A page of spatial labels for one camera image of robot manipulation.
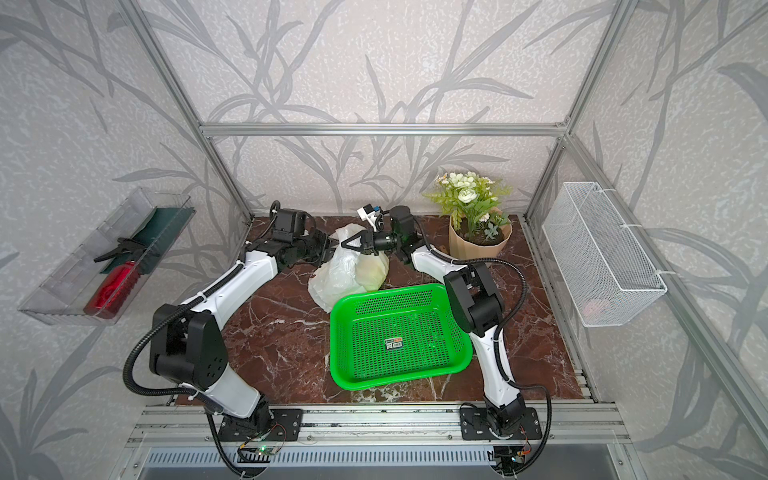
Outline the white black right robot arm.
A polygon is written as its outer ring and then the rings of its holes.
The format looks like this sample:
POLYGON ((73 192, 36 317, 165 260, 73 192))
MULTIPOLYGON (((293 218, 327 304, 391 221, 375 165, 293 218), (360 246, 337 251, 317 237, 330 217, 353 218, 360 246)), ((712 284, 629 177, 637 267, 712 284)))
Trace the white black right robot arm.
POLYGON ((453 318, 469 335, 480 364, 488 424, 496 434, 507 436, 526 404, 504 351, 505 305, 487 262, 449 257, 417 233, 362 230, 340 246, 360 254, 396 253, 415 270, 441 281, 453 318))

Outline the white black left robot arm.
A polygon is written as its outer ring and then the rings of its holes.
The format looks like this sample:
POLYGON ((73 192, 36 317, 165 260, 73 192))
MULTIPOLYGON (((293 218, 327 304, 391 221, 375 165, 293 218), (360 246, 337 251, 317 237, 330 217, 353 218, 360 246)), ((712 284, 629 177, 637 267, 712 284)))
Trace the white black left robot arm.
POLYGON ((230 270, 180 305, 186 310, 180 319, 151 339, 150 371, 217 413, 253 417, 264 403, 263 395, 230 366, 222 330, 238 308, 279 273, 297 264, 318 267, 332 256, 333 241, 317 229, 292 239, 281 236, 248 244, 230 270))

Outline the white printed plastic bag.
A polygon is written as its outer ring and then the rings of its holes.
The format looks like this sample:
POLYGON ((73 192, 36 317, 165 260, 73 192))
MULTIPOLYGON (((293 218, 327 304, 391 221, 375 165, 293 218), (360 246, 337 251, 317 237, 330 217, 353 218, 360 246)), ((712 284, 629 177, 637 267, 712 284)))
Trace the white printed plastic bag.
POLYGON ((342 298, 379 290, 389 273, 384 253, 361 254, 338 246, 331 260, 318 268, 308 282, 308 292, 326 313, 342 298))

